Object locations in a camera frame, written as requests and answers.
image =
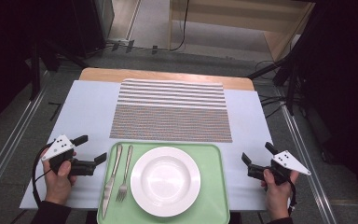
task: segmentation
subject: black sleeve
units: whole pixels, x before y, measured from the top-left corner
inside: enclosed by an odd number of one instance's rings
[[[31,223],[33,224],[64,224],[71,213],[71,208],[56,203],[43,201]]]
[[[285,218],[271,221],[267,224],[293,224],[293,220],[290,217],[285,217]]]

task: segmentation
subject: plate center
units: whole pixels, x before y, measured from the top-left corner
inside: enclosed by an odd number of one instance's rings
[[[190,179],[189,171],[181,161],[162,156],[147,164],[142,186],[153,205],[163,206],[180,201],[188,192]]]

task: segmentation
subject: knife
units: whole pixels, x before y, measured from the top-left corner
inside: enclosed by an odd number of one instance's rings
[[[117,144],[115,166],[113,168],[112,174],[110,175],[109,181],[106,183],[106,185],[104,187],[104,191],[103,191],[103,218],[106,215],[106,210],[107,210],[107,207],[109,205],[110,194],[112,193],[113,184],[115,183],[116,171],[117,171],[117,168],[118,168],[118,163],[120,162],[120,156],[121,156],[122,149],[123,149],[123,146],[121,144]]]

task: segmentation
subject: striped placemat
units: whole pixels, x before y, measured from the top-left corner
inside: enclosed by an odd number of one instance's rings
[[[126,79],[110,137],[232,142],[223,85]]]

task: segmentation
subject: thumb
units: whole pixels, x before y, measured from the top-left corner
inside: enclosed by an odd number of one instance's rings
[[[272,172],[269,169],[265,169],[263,172],[264,180],[268,186],[275,186],[275,178]]]
[[[60,169],[58,170],[58,177],[67,178],[67,176],[69,175],[69,172],[71,172],[71,162],[64,161],[61,164]]]

